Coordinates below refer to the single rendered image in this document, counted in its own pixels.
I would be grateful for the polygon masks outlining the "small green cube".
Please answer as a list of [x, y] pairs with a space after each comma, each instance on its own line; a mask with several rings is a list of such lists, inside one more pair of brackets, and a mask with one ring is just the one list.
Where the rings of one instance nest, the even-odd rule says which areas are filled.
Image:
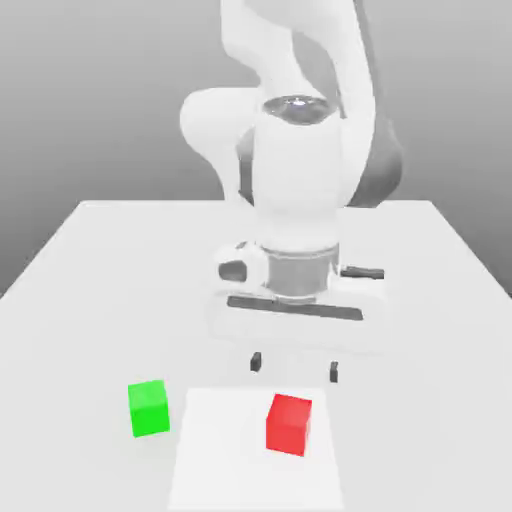
[[168, 398], [163, 380], [130, 384], [128, 399], [135, 438], [170, 431]]

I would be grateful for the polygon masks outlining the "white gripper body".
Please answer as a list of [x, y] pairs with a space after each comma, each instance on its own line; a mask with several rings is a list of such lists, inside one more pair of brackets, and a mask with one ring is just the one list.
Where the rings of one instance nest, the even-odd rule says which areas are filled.
[[386, 351], [386, 282], [335, 278], [311, 304], [217, 292], [206, 303], [211, 335], [253, 346], [273, 345], [380, 354]]

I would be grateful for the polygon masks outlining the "small red cube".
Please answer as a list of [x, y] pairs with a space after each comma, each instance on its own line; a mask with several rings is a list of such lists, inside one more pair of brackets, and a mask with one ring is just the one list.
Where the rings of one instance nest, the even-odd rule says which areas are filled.
[[266, 448], [303, 457], [309, 437], [311, 412], [311, 399], [275, 394], [266, 417]]

